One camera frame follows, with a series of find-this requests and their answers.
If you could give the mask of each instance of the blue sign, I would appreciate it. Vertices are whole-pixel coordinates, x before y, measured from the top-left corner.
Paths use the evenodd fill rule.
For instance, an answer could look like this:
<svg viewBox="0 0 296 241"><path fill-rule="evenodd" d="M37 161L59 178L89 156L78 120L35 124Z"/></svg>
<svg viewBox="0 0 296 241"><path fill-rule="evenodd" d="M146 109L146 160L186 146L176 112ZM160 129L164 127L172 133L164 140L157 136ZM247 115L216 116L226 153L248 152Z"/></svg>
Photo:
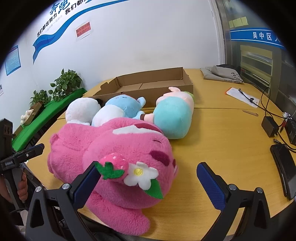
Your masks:
<svg viewBox="0 0 296 241"><path fill-rule="evenodd" d="M267 44L281 49L286 49L276 34L268 28L241 28L230 31L231 41L246 41Z"/></svg>
<svg viewBox="0 0 296 241"><path fill-rule="evenodd" d="M59 40L59 38L63 35L63 33L66 31L66 29L69 27L69 25L75 20L77 19L79 16L83 15L84 13L87 13L89 11L92 11L94 9L98 9L101 7L105 7L105 6L109 6L112 4L116 4L116 3L120 3L120 2L125 2L125 1L129 1L129 0L116 0L116 1L112 1L112 2L106 2L106 3L102 3L102 4L98 4L86 9L81 10L80 12L77 12L76 14L74 14L72 17L70 17L54 34L41 34L43 32L43 30L46 29L46 27L49 26L49 24L51 22L54 21L54 19L57 17L57 6L58 4L54 3L52 6L52 9L50 11L50 15L53 15L52 17L49 18L49 20L46 22L46 24L43 25L43 27L40 29L40 31L37 33L37 39L36 41L33 43L33 46L35 47L35 52L33 54L33 64L40 52L41 49L55 43L57 40ZM75 2L71 8L68 7L65 9L65 15L67 15L70 11L74 10L77 6L80 6L83 3L83 0L78 0L77 2ZM61 3L59 3L59 8L60 9L64 9L64 4L65 6L69 6L68 4L68 0L63 0L61 1Z"/></svg>
<svg viewBox="0 0 296 241"><path fill-rule="evenodd" d="M18 45L14 46L10 52L8 53L6 59L5 59L5 70L6 75L11 74L12 72L19 69L20 66L20 55L18 52Z"/></svg>

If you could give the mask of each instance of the yellow sticky note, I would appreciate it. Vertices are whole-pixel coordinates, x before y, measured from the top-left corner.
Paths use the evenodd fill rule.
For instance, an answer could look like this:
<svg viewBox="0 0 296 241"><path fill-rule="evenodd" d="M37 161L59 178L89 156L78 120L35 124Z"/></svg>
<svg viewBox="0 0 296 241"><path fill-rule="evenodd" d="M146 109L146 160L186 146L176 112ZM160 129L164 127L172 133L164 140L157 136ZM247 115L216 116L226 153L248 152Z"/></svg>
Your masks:
<svg viewBox="0 0 296 241"><path fill-rule="evenodd" d="M247 17L242 17L241 20L242 20L242 24L243 24L243 26L249 25L249 24L248 24Z"/></svg>
<svg viewBox="0 0 296 241"><path fill-rule="evenodd" d="M234 24L235 27L243 26L243 25L242 25L242 20L241 20L241 18L237 18L237 19L235 19L235 20L232 20L232 22L233 22L233 24Z"/></svg>
<svg viewBox="0 0 296 241"><path fill-rule="evenodd" d="M232 20L230 20L228 23L229 23L229 27L230 27L230 28L234 28L234 25L233 25Z"/></svg>

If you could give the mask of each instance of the potted plant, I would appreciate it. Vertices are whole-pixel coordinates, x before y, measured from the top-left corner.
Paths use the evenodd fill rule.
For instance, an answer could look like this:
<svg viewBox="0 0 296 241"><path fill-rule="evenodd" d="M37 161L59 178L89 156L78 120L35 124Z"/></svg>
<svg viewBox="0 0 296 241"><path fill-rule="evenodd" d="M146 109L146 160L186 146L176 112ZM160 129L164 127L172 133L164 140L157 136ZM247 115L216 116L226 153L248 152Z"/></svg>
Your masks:
<svg viewBox="0 0 296 241"><path fill-rule="evenodd" d="M73 70L67 72L62 70L62 74L55 80L55 83L51 83L51 87L55 87L54 91L49 90L48 93L53 95L54 101L60 101L67 95L71 94L74 90L79 89L82 79Z"/></svg>
<svg viewBox="0 0 296 241"><path fill-rule="evenodd" d="M45 90L40 90L40 92L36 92L36 90L33 92L34 96L31 97L31 99L33 99L31 101L31 105L34 105L38 102L40 102L41 104L47 104L52 100L51 96L47 96L47 93Z"/></svg>

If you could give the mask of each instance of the power adapter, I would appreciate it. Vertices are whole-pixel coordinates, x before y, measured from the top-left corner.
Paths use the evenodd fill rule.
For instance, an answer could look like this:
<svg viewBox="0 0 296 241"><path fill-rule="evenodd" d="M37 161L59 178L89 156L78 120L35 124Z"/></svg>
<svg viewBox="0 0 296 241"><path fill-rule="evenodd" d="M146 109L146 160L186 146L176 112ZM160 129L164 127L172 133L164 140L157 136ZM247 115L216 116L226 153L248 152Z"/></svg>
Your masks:
<svg viewBox="0 0 296 241"><path fill-rule="evenodd" d="M261 126L268 135L268 137L273 137L279 131L278 124L273 120L271 116L264 116Z"/></svg>
<svg viewBox="0 0 296 241"><path fill-rule="evenodd" d="M296 146L296 123L290 119L287 119L285 129L289 137L290 143Z"/></svg>

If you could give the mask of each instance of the blue gripper pad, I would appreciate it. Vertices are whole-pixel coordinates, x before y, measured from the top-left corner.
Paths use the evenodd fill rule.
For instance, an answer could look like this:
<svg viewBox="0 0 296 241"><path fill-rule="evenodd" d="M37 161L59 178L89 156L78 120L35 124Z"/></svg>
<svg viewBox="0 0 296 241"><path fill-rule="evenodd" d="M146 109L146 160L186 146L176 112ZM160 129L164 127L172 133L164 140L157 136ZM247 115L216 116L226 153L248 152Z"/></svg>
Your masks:
<svg viewBox="0 0 296 241"><path fill-rule="evenodd" d="M214 208L223 211L226 205L225 194L202 163L198 164L196 174Z"/></svg>
<svg viewBox="0 0 296 241"><path fill-rule="evenodd" d="M88 174L81 181L81 184L78 186L75 193L73 193L74 209L83 208L100 177L101 174L93 165Z"/></svg>

